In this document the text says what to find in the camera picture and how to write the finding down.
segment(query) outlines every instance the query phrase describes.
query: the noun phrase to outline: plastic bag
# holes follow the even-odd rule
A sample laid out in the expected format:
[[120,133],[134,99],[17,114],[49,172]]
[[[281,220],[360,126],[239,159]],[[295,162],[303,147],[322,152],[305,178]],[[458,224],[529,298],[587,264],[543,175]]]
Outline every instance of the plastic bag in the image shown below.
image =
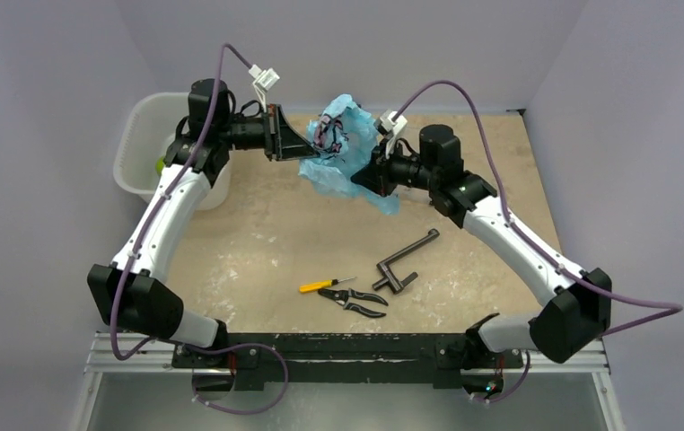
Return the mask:
[[310,180],[322,195],[335,198],[357,198],[378,207],[384,214],[397,214],[397,196],[383,198],[369,189],[354,184],[350,178],[371,160],[378,133],[373,116],[362,110],[353,97],[342,94],[323,111],[319,120],[308,124],[306,137],[321,156],[300,161],[300,176]]

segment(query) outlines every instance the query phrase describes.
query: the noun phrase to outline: white basket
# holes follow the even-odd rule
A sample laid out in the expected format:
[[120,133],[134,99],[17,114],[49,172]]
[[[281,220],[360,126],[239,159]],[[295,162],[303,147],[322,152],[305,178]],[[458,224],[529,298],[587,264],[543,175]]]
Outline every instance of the white basket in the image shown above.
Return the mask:
[[[188,97],[186,92],[158,92],[133,108],[113,169],[115,182],[123,190],[140,196],[146,202],[152,199],[160,180],[155,169],[157,160],[165,155],[168,145],[173,142],[180,119],[189,114]],[[197,210],[221,205],[228,196],[230,183],[231,162],[228,162]]]

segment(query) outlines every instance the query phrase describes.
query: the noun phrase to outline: yellow screwdriver handle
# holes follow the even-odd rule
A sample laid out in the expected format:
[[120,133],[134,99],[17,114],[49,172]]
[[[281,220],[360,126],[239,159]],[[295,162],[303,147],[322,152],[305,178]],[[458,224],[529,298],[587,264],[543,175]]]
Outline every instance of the yellow screwdriver handle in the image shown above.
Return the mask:
[[308,292],[314,292],[316,290],[322,289],[324,287],[331,287],[331,280],[319,281],[316,283],[310,283],[309,285],[300,286],[300,293],[307,294]]

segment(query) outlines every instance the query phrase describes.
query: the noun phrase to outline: tabletop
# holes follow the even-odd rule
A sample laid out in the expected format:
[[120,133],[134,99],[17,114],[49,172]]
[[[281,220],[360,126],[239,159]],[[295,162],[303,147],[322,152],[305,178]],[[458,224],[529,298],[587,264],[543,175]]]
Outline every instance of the tabletop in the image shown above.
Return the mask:
[[[304,131],[315,116],[291,116]],[[522,117],[483,116],[510,207],[552,247],[558,242]],[[405,138],[418,143],[428,124],[451,126],[461,140],[465,169],[495,185],[474,119],[465,115],[408,116]],[[176,250],[167,286],[191,310],[239,332],[457,332],[491,312],[539,309],[525,284],[477,238],[433,207],[401,199],[399,214],[384,215],[364,198],[329,198],[298,176],[298,162],[269,162],[262,152],[232,152],[229,196],[197,211]],[[440,236],[392,266],[418,278],[380,319],[343,310],[300,285],[357,277],[337,288],[372,292],[376,263],[436,228]]]

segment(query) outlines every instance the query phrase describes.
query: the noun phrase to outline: green object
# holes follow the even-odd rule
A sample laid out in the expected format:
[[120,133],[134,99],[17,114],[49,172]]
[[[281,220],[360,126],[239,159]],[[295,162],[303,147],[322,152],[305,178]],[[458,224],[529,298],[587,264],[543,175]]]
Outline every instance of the green object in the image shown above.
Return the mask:
[[157,159],[157,164],[154,166],[154,170],[157,171],[157,176],[162,177],[162,170],[165,169],[165,156]]

